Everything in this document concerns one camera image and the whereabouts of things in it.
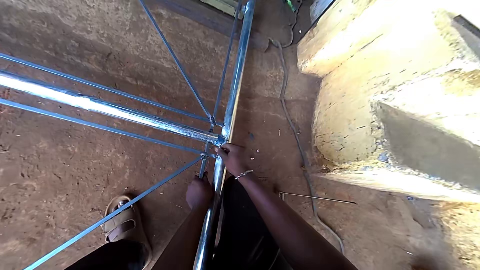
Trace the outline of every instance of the welding rod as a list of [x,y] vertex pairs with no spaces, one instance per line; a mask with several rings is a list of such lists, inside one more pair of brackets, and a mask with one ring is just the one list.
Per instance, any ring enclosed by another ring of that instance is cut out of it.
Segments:
[[295,193],[287,193],[287,192],[283,192],[283,191],[280,191],[280,194],[295,195],[295,196],[300,196],[300,197],[314,198],[314,199],[327,200],[327,201],[333,201],[333,202],[343,202],[343,203],[357,204],[356,202],[349,202],[349,201],[343,201],[343,200],[328,199],[328,198],[322,198],[322,197],[313,197],[313,196],[300,195],[300,194],[295,194]]

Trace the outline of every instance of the reddish-brown ground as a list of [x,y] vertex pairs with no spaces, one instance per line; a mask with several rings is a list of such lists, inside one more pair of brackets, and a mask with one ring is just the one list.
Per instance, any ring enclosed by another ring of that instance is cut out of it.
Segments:
[[[290,35],[287,19],[291,18],[284,18],[275,8],[277,5],[273,1],[259,1],[254,27],[266,36],[285,42]],[[152,9],[208,107],[212,108],[228,38],[159,7]],[[1,52],[201,113],[135,1],[23,4],[2,0],[0,11]],[[117,25],[110,20],[128,23]],[[284,53],[289,69],[287,106],[301,132],[304,148],[310,149],[312,110],[320,79],[298,72],[294,46]],[[232,65],[229,67],[227,89]],[[0,61],[0,68],[208,128],[205,123],[31,68],[6,61]],[[246,147],[248,155],[254,158],[249,161],[251,167],[268,185],[276,185],[285,192],[308,194],[295,139],[278,98],[282,76],[276,49],[249,50],[233,142]],[[177,144],[203,147],[184,137],[13,90],[0,88],[0,95]],[[0,269],[26,267],[102,218],[104,208],[115,195],[137,195],[194,158],[192,153],[1,106]],[[154,258],[188,214],[185,191],[198,168],[199,164],[139,202]],[[418,260],[434,261],[436,269],[458,266],[447,256],[450,247],[443,242],[441,225],[430,219],[426,211],[431,202],[408,201],[402,195],[322,179],[314,179],[314,185],[319,196],[358,203],[316,202],[320,216],[344,239],[346,256],[359,269],[408,270],[411,263]],[[336,245],[334,238],[315,221],[309,199],[287,195],[286,201]],[[63,269],[103,242],[104,236],[97,229],[41,268]]]

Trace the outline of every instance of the steel rod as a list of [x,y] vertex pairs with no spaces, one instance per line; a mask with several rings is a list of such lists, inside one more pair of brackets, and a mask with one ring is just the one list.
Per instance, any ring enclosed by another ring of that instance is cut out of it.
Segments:
[[329,198],[323,198],[323,197],[315,197],[315,196],[307,196],[307,195],[301,195],[301,194],[295,194],[295,193],[288,193],[288,192],[280,192],[280,194],[288,194],[288,195],[294,195],[294,196],[300,196],[300,197],[307,197],[307,198],[313,198],[313,199],[319,199],[319,200],[326,200],[326,201],[333,201],[333,202],[342,202],[342,203],[351,203],[351,204],[357,204],[356,202],[350,202],[350,201],[344,201],[344,200],[336,200],[336,199],[329,199]]
[[[208,153],[208,148],[210,147],[210,143],[205,143],[204,153]],[[198,173],[198,177],[202,179],[204,177],[205,167],[207,165],[208,158],[203,157],[202,164],[200,165],[200,172]]]
[[186,136],[214,145],[220,145],[224,139],[214,133],[202,131],[187,125],[171,122],[157,116],[133,110],[95,97],[89,97],[67,89],[48,85],[44,82],[21,77],[0,70],[0,86],[16,89],[34,96],[58,101],[74,107],[99,112],[130,122],[144,124],[159,130]]
[[175,53],[173,52],[172,47],[170,46],[170,44],[168,43],[167,39],[166,39],[165,36],[163,35],[162,30],[160,30],[160,27],[159,27],[158,24],[156,23],[155,18],[153,18],[152,14],[151,14],[150,11],[148,10],[148,8],[147,8],[147,6],[145,5],[145,3],[143,2],[143,0],[139,0],[139,1],[140,1],[141,5],[143,6],[145,12],[147,13],[148,18],[150,19],[150,21],[152,21],[153,26],[155,27],[156,31],[158,32],[158,34],[159,34],[160,37],[162,38],[163,43],[164,43],[165,46],[167,47],[167,49],[168,49],[168,51],[170,52],[171,56],[173,57],[173,60],[174,60],[175,63],[177,64],[178,68],[180,69],[180,72],[181,72],[181,74],[183,75],[183,78],[185,79],[185,81],[187,82],[188,86],[190,87],[190,89],[192,90],[193,94],[195,95],[195,98],[197,99],[198,103],[200,104],[200,107],[202,107],[202,109],[204,110],[205,114],[206,114],[207,117],[210,119],[210,121],[213,122],[212,115],[211,115],[211,114],[208,112],[208,110],[205,108],[205,105],[204,105],[204,103],[202,102],[202,99],[200,98],[200,95],[198,94],[197,90],[195,89],[195,87],[193,86],[192,82],[190,81],[190,79],[188,78],[187,74],[185,73],[185,70],[183,69],[182,65],[180,64],[179,59],[177,58],[177,56],[176,56]]
[[184,170],[188,169],[189,167],[191,167],[193,164],[197,163],[201,158],[198,157],[197,159],[185,164],[183,167],[179,168],[178,170],[174,171],[171,175],[169,175],[167,178],[163,179],[162,181],[156,183],[155,185],[151,186],[149,189],[143,191],[140,195],[138,195],[137,197],[133,198],[131,201],[129,201],[128,203],[124,204],[122,207],[118,208],[117,210],[113,211],[111,214],[107,215],[106,217],[100,219],[99,221],[97,221],[95,224],[93,224],[92,226],[86,228],[85,230],[83,230],[81,233],[77,234],[76,236],[74,236],[72,239],[68,240],[67,242],[63,243],[62,245],[60,245],[59,247],[55,248],[54,250],[50,251],[48,254],[46,254],[45,256],[43,256],[42,258],[38,259],[36,262],[32,263],[30,266],[28,266],[27,268],[25,268],[24,270],[32,270],[32,269],[35,269],[36,267],[38,267],[39,265],[41,265],[42,263],[44,263],[45,261],[47,261],[48,259],[50,259],[51,257],[55,256],[56,254],[58,254],[60,251],[66,249],[68,246],[70,246],[71,244],[77,242],[80,238],[84,237],[85,235],[87,235],[89,232],[93,231],[94,229],[96,229],[97,227],[99,227],[100,225],[102,225],[103,223],[107,222],[108,220],[110,220],[111,218],[113,218],[115,215],[117,215],[118,213],[122,212],[123,210],[125,210],[126,208],[130,207],[132,204],[136,203],[138,200],[140,200],[141,198],[147,196],[148,194],[150,194],[152,191],[156,190],[157,188],[159,188],[161,185],[165,184],[166,182],[168,182],[170,179],[172,179],[173,177],[179,175],[181,172],[183,172]]
[[33,67],[33,68],[36,68],[36,69],[39,69],[39,70],[42,70],[42,71],[45,71],[45,72],[48,72],[48,73],[51,73],[51,74],[55,74],[55,75],[58,75],[58,76],[61,76],[61,77],[67,78],[67,79],[71,79],[73,81],[76,81],[76,82],[79,82],[79,83],[82,83],[82,84],[85,84],[85,85],[88,85],[88,86],[93,86],[93,87],[96,87],[98,89],[102,89],[102,90],[105,90],[105,91],[108,91],[108,92],[111,92],[111,93],[115,93],[115,94],[118,94],[118,95],[121,95],[121,96],[124,96],[124,97],[132,98],[134,100],[138,100],[138,101],[141,101],[141,102],[144,102],[144,103],[147,103],[147,104],[150,104],[150,105],[154,105],[154,106],[166,109],[166,110],[174,111],[174,112],[177,112],[177,113],[180,113],[180,114],[183,114],[183,115],[186,115],[186,116],[198,119],[198,120],[202,120],[202,121],[209,122],[209,123],[211,122],[210,119],[208,119],[206,117],[196,115],[194,113],[187,112],[187,111],[184,111],[184,110],[180,110],[180,109],[177,109],[177,108],[174,108],[174,107],[170,107],[168,105],[161,104],[159,102],[152,101],[152,100],[149,100],[149,99],[146,99],[146,98],[138,97],[138,96],[120,91],[120,90],[112,88],[112,87],[107,87],[107,86],[103,86],[101,84],[90,82],[90,81],[84,80],[82,78],[79,78],[79,77],[76,77],[76,76],[73,76],[73,75],[70,75],[70,74],[66,74],[66,73],[63,73],[63,72],[60,72],[60,71],[56,71],[54,69],[44,67],[44,66],[41,66],[41,65],[29,62],[29,61],[25,61],[25,60],[22,60],[20,58],[14,57],[14,56],[10,56],[10,55],[4,54],[4,53],[0,53],[0,58],[5,59],[5,60],[9,60],[9,61],[12,61],[12,62],[16,62],[16,63],[22,64],[22,65],[26,65],[26,66],[29,66],[29,67]]
[[230,52],[232,50],[233,36],[235,35],[235,31],[237,30],[237,21],[240,13],[241,3],[242,1],[239,0],[239,3],[237,4],[237,9],[233,13],[233,16],[235,17],[235,19],[233,19],[232,32],[230,34],[230,41],[228,42],[227,56],[225,58],[225,64],[223,65],[222,78],[220,79],[220,84],[218,85],[218,92],[216,95],[215,107],[213,109],[213,114],[212,114],[215,122],[216,122],[216,112],[218,111],[220,100],[222,99],[223,83],[225,81],[225,75],[227,74],[228,61],[230,60]]
[[36,113],[51,116],[51,117],[54,117],[54,118],[57,118],[57,119],[62,119],[62,120],[70,121],[70,122],[73,122],[73,123],[78,123],[78,124],[98,128],[98,129],[101,129],[101,130],[110,131],[110,132],[113,132],[113,133],[117,133],[117,134],[129,136],[129,137],[132,137],[132,138],[145,140],[145,141],[160,144],[160,145],[165,145],[165,146],[168,146],[168,147],[173,147],[173,148],[176,148],[176,149],[192,152],[192,153],[199,154],[199,155],[205,155],[205,156],[208,156],[208,157],[211,157],[211,158],[216,157],[216,155],[207,153],[205,151],[202,152],[200,150],[196,150],[196,149],[193,149],[193,148],[190,148],[190,147],[180,146],[180,145],[176,145],[176,144],[173,144],[173,143],[149,138],[149,137],[142,136],[142,135],[139,135],[139,134],[123,131],[123,130],[116,129],[116,128],[109,127],[109,126],[100,125],[100,124],[97,124],[97,123],[84,121],[84,120],[74,118],[74,117],[70,117],[70,116],[66,116],[66,115],[63,115],[63,114],[50,112],[48,110],[42,110],[42,109],[39,109],[39,108],[35,108],[35,107],[28,106],[28,105],[16,103],[16,102],[9,101],[9,100],[2,99],[2,98],[0,98],[0,104],[8,105],[8,106],[11,106],[11,107],[14,107],[14,108],[23,109],[23,110],[27,110],[27,111],[31,111],[31,112],[36,112]]
[[[245,56],[247,54],[248,41],[250,38],[250,31],[252,29],[253,11],[255,8],[255,0],[249,0],[245,6],[245,15],[243,17],[243,25],[240,33],[239,46],[237,51],[237,58],[235,60],[233,69],[233,80],[228,97],[227,109],[225,112],[224,126],[222,128],[222,136],[230,141],[231,134],[235,122],[237,112],[238,97],[241,86],[241,79],[243,75],[243,68],[245,66]],[[216,226],[214,219],[220,202],[220,194],[222,191],[223,181],[225,178],[225,165],[220,157],[215,160],[214,176],[212,186],[215,191],[213,203],[210,206],[204,220],[202,227],[202,234],[200,235],[200,242],[198,244],[197,255],[193,266],[194,270],[205,270],[207,261],[211,257],[210,249],[215,241]]]

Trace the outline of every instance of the sandal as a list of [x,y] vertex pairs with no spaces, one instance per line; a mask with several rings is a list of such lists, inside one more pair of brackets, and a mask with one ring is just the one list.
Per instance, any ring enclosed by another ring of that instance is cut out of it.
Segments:
[[[109,215],[131,200],[132,199],[127,195],[116,196],[107,205],[105,216]],[[145,269],[152,260],[152,248],[145,235],[140,213],[135,207],[135,204],[126,208],[107,222],[103,223],[102,230],[103,234],[105,235],[106,242],[115,242],[121,239],[126,239],[142,243],[148,253],[148,258],[143,269]]]

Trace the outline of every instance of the black pants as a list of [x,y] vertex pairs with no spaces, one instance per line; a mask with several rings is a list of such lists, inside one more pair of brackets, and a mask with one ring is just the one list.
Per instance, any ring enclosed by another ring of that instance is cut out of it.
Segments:
[[[272,265],[278,256],[278,246],[247,192],[237,180],[230,177],[225,181],[223,193],[224,217],[220,241],[207,268],[273,269]],[[69,266],[67,270],[141,270],[145,259],[143,244],[119,240],[101,246]]]

